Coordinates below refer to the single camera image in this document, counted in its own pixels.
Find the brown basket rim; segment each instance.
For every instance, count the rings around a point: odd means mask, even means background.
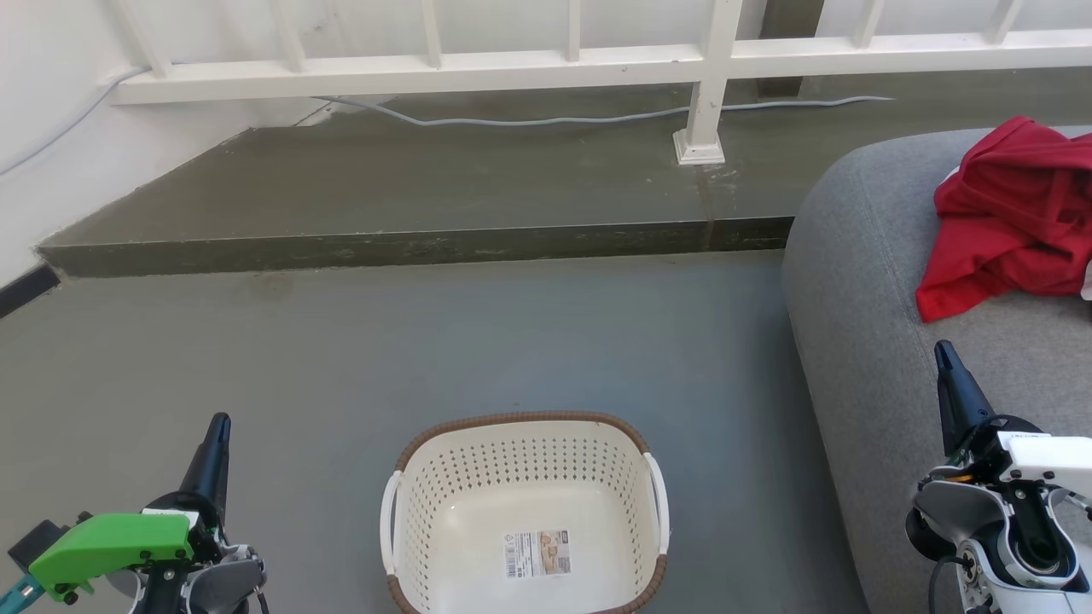
[[[432,439],[434,437],[438,437],[447,433],[453,433],[455,430],[477,428],[479,426],[515,424],[522,422],[597,422],[607,424],[625,433],[633,441],[638,451],[642,454],[649,451],[649,445],[644,442],[644,437],[641,437],[641,434],[638,433],[636,428],[630,426],[630,424],[626,421],[610,414],[601,414],[597,412],[514,412],[455,420],[438,424],[414,437],[413,440],[410,441],[410,445],[402,450],[402,456],[399,457],[397,462],[394,463],[394,469],[397,471],[405,471],[406,467],[410,464],[410,458],[414,454],[414,452],[416,452],[422,446],[425,445],[426,441]]]
[[[414,452],[416,452],[429,439],[446,433],[465,430],[467,428],[477,428],[479,426],[494,426],[497,424],[566,421],[597,422],[610,425],[625,433],[633,441],[638,451],[642,454],[649,451],[649,445],[645,444],[644,438],[641,437],[641,434],[638,433],[636,428],[630,426],[630,424],[626,421],[610,414],[602,414],[597,412],[517,412],[456,420],[436,425],[417,437],[414,437],[414,439],[410,441],[410,445],[402,451],[402,456],[399,457],[399,461],[395,463],[394,468],[397,471],[405,471],[406,465],[410,463],[410,458],[413,457]],[[666,570],[667,555],[661,554],[656,557],[656,567],[652,570],[652,578],[649,579],[649,583],[644,587],[644,590],[641,591],[641,594],[637,595],[632,601],[619,605],[618,607],[601,610],[590,614],[633,614],[638,610],[644,607],[644,605],[652,599],[652,595],[656,594],[656,591],[660,590],[661,582],[664,581],[664,572]],[[405,593],[402,591],[402,585],[399,582],[397,576],[394,574],[388,576],[387,586],[390,588],[391,597],[394,598],[394,603],[397,604],[402,614],[422,614],[416,607],[413,606],[413,604],[410,603],[410,600],[406,599]]]

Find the white railing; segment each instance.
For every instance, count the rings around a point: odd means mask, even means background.
[[[982,32],[877,36],[885,0],[868,0],[852,36],[736,40],[743,0],[715,0],[700,45],[583,48],[581,0],[568,0],[559,50],[444,54],[435,2],[420,0],[426,55],[307,58],[286,0],[269,0],[283,61],[171,64],[138,0],[115,0],[150,72],[122,82],[114,104],[413,94],[693,83],[679,164],[724,162],[716,133],[729,79],[1092,66],[1092,29],[1010,32],[1023,0],[998,0]]]

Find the concrete floor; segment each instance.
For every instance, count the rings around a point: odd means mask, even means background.
[[[405,444],[579,409],[629,421],[663,467],[674,533],[648,612],[864,613],[780,267],[753,251],[66,283],[0,320],[0,543],[174,489],[227,411],[227,528],[266,558],[272,611],[395,613],[376,528]],[[81,612],[124,611],[96,586]]]

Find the white plastic basket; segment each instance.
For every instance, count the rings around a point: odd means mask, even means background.
[[[628,614],[660,588],[669,526],[637,430],[537,412],[423,433],[387,483],[379,529],[405,614]]]

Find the red shirt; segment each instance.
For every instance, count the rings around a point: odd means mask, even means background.
[[[940,232],[917,310],[931,322],[1011,290],[1079,294],[1092,259],[1092,134],[1025,117],[986,135],[935,196]]]

